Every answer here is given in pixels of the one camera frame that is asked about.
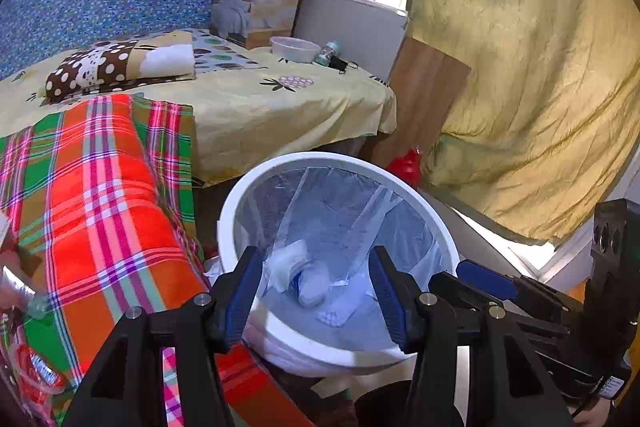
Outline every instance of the yellow curtain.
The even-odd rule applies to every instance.
[[[562,241],[640,131],[635,4],[408,0],[408,10],[413,38],[472,69],[423,165],[426,188],[502,235]]]

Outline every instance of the trash can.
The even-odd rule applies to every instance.
[[[225,272],[252,245],[263,277],[244,339],[290,373],[373,373],[408,357],[394,344],[367,256],[386,248],[421,289],[455,275],[458,251],[429,203],[372,164],[333,153],[279,156],[245,174],[225,200],[218,250]]]

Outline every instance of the plaid cloth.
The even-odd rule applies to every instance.
[[[23,269],[52,299],[47,316],[27,318],[14,339],[69,379],[54,402],[58,423],[126,308],[178,307],[203,288],[193,239],[193,129],[190,106],[112,95],[0,139],[0,209],[12,219]],[[136,241],[140,249],[131,248]],[[242,344],[216,362],[236,425],[312,425]],[[162,369],[168,424],[178,427],[173,348],[163,350]]]

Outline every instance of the metal screw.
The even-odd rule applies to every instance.
[[[438,298],[433,293],[429,292],[421,293],[418,300],[425,306],[433,306],[438,302]]]
[[[193,303],[196,306],[206,306],[210,302],[211,302],[211,295],[209,295],[208,293],[198,293],[193,298]]]
[[[489,308],[489,315],[494,319],[503,319],[506,314],[507,312],[504,311],[503,308],[500,308],[500,306],[491,306]]]
[[[127,315],[128,319],[136,319],[142,315],[142,308],[140,306],[133,306],[133,308],[127,310],[125,315]]]

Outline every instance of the bedsheet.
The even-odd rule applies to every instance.
[[[206,184],[235,178],[274,156],[395,130],[393,91],[367,71],[348,68],[346,74],[339,74],[318,64],[281,60],[270,48],[248,51],[231,46],[265,67],[208,71],[198,73],[191,82],[128,91],[193,106],[193,174]],[[0,82],[0,136],[91,97],[50,105],[38,97],[47,75],[70,53],[47,58]]]

